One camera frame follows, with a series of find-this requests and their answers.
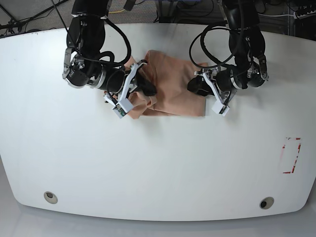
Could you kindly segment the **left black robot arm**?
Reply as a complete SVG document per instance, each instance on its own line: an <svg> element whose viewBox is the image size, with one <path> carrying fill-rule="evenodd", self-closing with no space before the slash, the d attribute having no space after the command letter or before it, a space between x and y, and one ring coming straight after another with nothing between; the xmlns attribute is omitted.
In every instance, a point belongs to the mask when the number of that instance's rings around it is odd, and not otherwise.
<svg viewBox="0 0 316 237"><path fill-rule="evenodd" d="M197 76L187 85L188 91L201 95L219 95L227 106L239 89L260 87L268 81L265 39L259 28L259 15L252 0L220 0L218 5L225 23L208 25L196 39L213 66L199 66ZM206 47L211 31L229 32L230 56L219 60Z"/></svg>

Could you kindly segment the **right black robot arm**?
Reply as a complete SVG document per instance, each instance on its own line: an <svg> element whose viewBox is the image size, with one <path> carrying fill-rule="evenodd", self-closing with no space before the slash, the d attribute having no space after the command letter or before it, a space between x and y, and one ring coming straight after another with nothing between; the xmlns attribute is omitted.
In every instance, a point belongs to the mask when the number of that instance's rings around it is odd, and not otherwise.
<svg viewBox="0 0 316 237"><path fill-rule="evenodd" d="M117 103L127 90L126 98L134 91L154 96L156 87L139 70L147 63L142 60L126 65L131 58L131 45L123 31L108 19L110 0L77 0L72 9L73 19L67 31L63 79L74 88L86 85L105 91L110 102ZM101 51L108 24L123 38L127 53L115 61L111 51Z"/></svg>

